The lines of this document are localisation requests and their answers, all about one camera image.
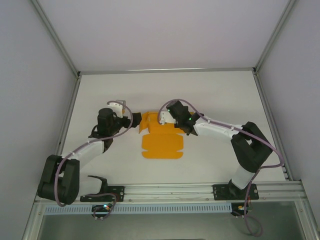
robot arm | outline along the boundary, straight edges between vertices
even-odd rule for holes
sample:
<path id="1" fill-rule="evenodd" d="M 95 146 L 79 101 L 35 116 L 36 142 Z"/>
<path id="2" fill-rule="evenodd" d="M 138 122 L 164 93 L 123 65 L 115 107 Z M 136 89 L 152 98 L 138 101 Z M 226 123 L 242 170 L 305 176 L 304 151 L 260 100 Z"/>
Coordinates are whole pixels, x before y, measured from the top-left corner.
<path id="1" fill-rule="evenodd" d="M 211 124 L 197 113 L 191 115 L 188 107 L 183 106 L 178 100 L 169 103 L 166 108 L 170 116 L 161 113 L 161 123 L 173 122 L 176 128 L 182 129 L 187 135 L 211 136 L 217 140 L 231 142 L 239 166 L 229 182 L 229 193 L 233 196 L 242 195 L 252 177 L 272 153 L 268 146 L 237 131 L 244 130 L 267 141 L 257 125 L 253 122 L 233 125 L 216 120 L 214 122 L 217 124 Z"/>
<path id="2" fill-rule="evenodd" d="M 112 137 L 121 128 L 130 126 L 131 120 L 123 116 L 123 110 L 121 104 L 114 102 L 109 103 L 108 108 L 100 109 L 97 116 L 98 124 L 92 129 L 91 135 L 87 139 L 87 145 L 72 153 L 72 156 L 62 166 L 57 185 L 58 198 L 62 203 L 69 205 L 78 196 L 106 193 L 108 183 L 105 178 L 93 175 L 80 176 L 80 170 L 92 159 L 109 149 L 113 139 L 104 138 Z M 140 124 L 142 117 L 140 113 L 133 113 L 132 116 L 131 128 L 135 128 Z M 66 152 L 62 155 L 50 155 L 47 158 L 38 185 L 37 194 L 39 197 L 55 200 L 55 175 L 60 162 L 69 154 L 70 152 Z"/>

white table surface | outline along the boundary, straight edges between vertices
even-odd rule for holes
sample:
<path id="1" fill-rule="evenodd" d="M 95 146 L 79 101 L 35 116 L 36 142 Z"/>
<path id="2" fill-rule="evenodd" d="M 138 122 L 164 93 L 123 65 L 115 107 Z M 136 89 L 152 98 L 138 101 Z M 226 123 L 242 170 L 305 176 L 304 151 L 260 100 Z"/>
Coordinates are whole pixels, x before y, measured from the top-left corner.
<path id="1" fill-rule="evenodd" d="M 64 152 L 86 141 L 98 111 L 109 100 L 126 100 L 133 112 L 157 111 L 166 101 L 185 99 L 208 117 L 232 124 L 254 122 L 274 145 L 251 71 L 130 73 L 83 75 L 76 97 Z M 110 184 L 167 184 L 228 182 L 238 167 L 231 143 L 205 136 L 184 135 L 180 159 L 142 156 L 139 127 L 115 138 L 110 149 L 82 170 Z M 272 153 L 264 165 L 279 162 Z M 255 182 L 284 181 L 282 169 L 264 169 Z"/>

robotic arm link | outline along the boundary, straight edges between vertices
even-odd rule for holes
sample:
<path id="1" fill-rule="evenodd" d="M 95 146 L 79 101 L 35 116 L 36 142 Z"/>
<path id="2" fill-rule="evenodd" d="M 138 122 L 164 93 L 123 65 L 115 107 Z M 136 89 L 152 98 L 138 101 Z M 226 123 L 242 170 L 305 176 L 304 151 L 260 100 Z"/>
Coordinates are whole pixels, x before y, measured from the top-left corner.
<path id="1" fill-rule="evenodd" d="M 241 196 L 243 199 L 245 188 L 273 151 L 257 140 L 258 138 L 269 144 L 257 125 L 253 122 L 247 122 L 245 125 L 234 125 L 213 121 L 199 112 L 191 114 L 188 106 L 183 106 L 179 100 L 169 102 L 166 105 L 166 109 L 175 119 L 175 127 L 180 128 L 187 135 L 211 136 L 220 141 L 231 142 L 239 166 L 227 189 L 225 189 L 224 195 L 226 195 L 227 199 L 232 199 L 233 196 Z M 166 122 L 166 119 L 161 119 L 160 121 L 162 124 Z M 250 137 L 243 132 L 254 135 L 257 138 Z"/>
<path id="2" fill-rule="evenodd" d="M 108 191 L 105 178 L 92 175 L 80 177 L 80 170 L 92 159 L 107 151 L 113 143 L 113 138 L 140 124 L 141 113 L 132 113 L 125 104 L 125 101 L 108 102 L 108 108 L 99 111 L 98 124 L 92 129 L 86 143 L 73 152 L 50 155 L 47 158 L 38 185 L 39 197 L 54 200 L 59 206 L 64 207 L 65 204 L 72 204 L 78 196 L 92 193 L 101 195 Z M 131 119 L 122 115 L 124 108 L 129 111 Z M 117 134 L 121 128 L 126 130 Z"/>

metal frame edge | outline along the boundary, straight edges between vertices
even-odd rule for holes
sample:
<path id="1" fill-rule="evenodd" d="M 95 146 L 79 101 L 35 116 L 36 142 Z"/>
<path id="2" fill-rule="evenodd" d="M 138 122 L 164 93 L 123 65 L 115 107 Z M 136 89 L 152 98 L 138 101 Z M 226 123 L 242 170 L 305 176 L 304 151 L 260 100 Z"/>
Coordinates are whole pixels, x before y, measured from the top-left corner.
<path id="1" fill-rule="evenodd" d="M 264 112 L 265 112 L 265 115 L 266 115 L 266 119 L 268 121 L 270 130 L 271 130 L 271 134 L 272 134 L 272 137 L 273 137 L 273 140 L 274 140 L 275 147 L 281 152 L 281 154 L 282 154 L 282 156 L 284 158 L 284 167 L 286 169 L 286 173 L 288 175 L 289 180 L 293 180 L 292 172 L 291 172 L 291 169 L 290 169 L 290 166 L 289 166 L 289 162 L 288 162 L 285 150 L 284 150 L 284 146 L 283 146 L 283 144 L 281 142 L 281 138 L 280 138 L 280 135 L 279 135 L 279 131 L 278 131 L 276 122 L 275 122 L 275 118 L 274 118 L 274 116 L 272 114 L 272 111 L 271 111 L 271 108 L 270 108 L 270 104 L 268 102 L 267 95 L 266 95 L 265 90 L 263 88 L 263 85 L 261 83 L 259 74 L 254 72 L 254 71 L 252 71 L 252 74 L 253 74 L 253 78 L 254 78 L 254 81 L 255 81 L 255 84 L 256 84 L 256 88 L 257 88 L 257 90 L 259 92 L 259 95 L 260 95 L 262 106 L 263 106 L 263 109 L 264 109 Z"/>
<path id="2" fill-rule="evenodd" d="M 41 230 L 42 221 L 45 215 L 45 205 L 34 204 L 29 215 L 22 240 L 36 240 L 38 239 Z"/>
<path id="3" fill-rule="evenodd" d="M 306 240 L 319 240 L 320 233 L 309 201 L 295 201 L 295 207 Z"/>
<path id="4" fill-rule="evenodd" d="M 154 73 L 189 73 L 189 72 L 224 72 L 224 71 L 252 71 L 253 67 L 198 67 L 198 68 L 163 68 L 163 69 L 131 69 L 131 70 L 106 70 L 106 71 L 81 71 L 80 75 L 103 74 L 154 74 Z"/>
<path id="5" fill-rule="evenodd" d="M 48 16 L 46 15 L 43 7 L 38 2 L 38 0 L 29 0 L 29 2 L 31 3 L 31 5 L 33 6 L 34 10 L 36 11 L 38 16 L 40 17 L 42 23 L 44 24 L 44 26 L 47 29 L 49 35 L 51 36 L 51 38 L 54 41 L 55 45 L 57 46 L 57 48 L 59 49 L 60 53 L 62 54 L 65 62 L 68 65 L 68 67 L 70 68 L 70 70 L 72 71 L 74 76 L 76 78 L 78 78 L 79 74 L 78 74 L 77 68 L 75 67 L 75 65 L 74 65 L 73 61 L 71 60 L 67 50 L 65 49 L 65 47 L 62 44 L 60 38 L 58 37 L 58 34 L 57 34 L 56 30 L 54 29 L 53 25 L 51 24 L 51 22 L 50 22 Z"/>
<path id="6" fill-rule="evenodd" d="M 288 0 L 288 2 L 287 2 L 286 6 L 281 14 L 281 17 L 279 18 L 266 46 L 264 47 L 264 49 L 262 51 L 262 54 L 261 54 L 258 62 L 255 65 L 256 72 L 258 72 L 262 68 L 265 60 L 269 56 L 278 37 L 280 36 L 281 32 L 283 31 L 283 29 L 284 29 L 290 15 L 291 15 L 291 13 L 293 12 L 295 6 L 297 5 L 298 1 L 299 0 Z"/>
<path id="7" fill-rule="evenodd" d="M 162 183 L 125 185 L 123 202 L 118 204 L 178 204 L 178 203 L 243 203 L 243 200 L 215 200 L 214 182 L 208 183 Z M 255 182 L 259 199 L 253 202 L 307 201 L 301 181 Z M 54 201 L 37 197 L 35 204 L 52 205 Z M 103 204 L 103 202 L 81 202 L 77 198 L 73 205 Z"/>
<path id="8" fill-rule="evenodd" d="M 82 76 L 80 76 L 75 81 L 75 84 L 74 84 L 74 87 L 73 87 L 73 91 L 72 91 L 72 94 L 71 94 L 71 98 L 69 100 L 68 108 L 67 108 L 67 111 L 66 111 L 64 119 L 63 119 L 63 124 L 62 124 L 62 128 L 60 130 L 60 135 L 59 135 L 59 140 L 58 140 L 58 143 L 57 143 L 57 146 L 56 146 L 56 150 L 55 150 L 55 154 L 57 154 L 57 155 L 62 154 L 62 151 L 63 151 L 64 146 L 65 146 L 67 133 L 68 133 L 68 128 L 69 128 L 69 125 L 70 125 L 72 112 L 73 112 L 74 107 L 75 107 L 77 94 L 78 94 L 78 90 L 79 90 L 79 87 L 80 87 L 81 78 L 82 78 Z"/>

black mounting bracket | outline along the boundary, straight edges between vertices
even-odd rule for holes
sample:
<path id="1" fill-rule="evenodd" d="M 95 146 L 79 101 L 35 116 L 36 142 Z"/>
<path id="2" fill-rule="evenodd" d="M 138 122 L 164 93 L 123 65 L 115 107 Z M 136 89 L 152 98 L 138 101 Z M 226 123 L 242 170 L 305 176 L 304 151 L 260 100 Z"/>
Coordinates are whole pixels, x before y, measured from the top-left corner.
<path id="1" fill-rule="evenodd" d="M 88 177 L 100 179 L 102 181 L 100 191 L 97 194 L 114 194 L 117 202 L 123 202 L 125 197 L 125 186 L 109 186 L 106 178 L 100 176 L 89 175 Z M 97 202 L 112 202 L 112 196 L 81 196 L 80 202 L 83 203 L 97 203 Z"/>
<path id="2" fill-rule="evenodd" d="M 228 184 L 215 184 L 212 186 L 213 197 L 216 201 L 232 201 L 232 200 L 245 200 L 248 186 L 242 190 L 233 187 L 229 182 Z M 251 200 L 258 200 L 259 193 L 257 185 L 252 183 L 248 195 Z"/>

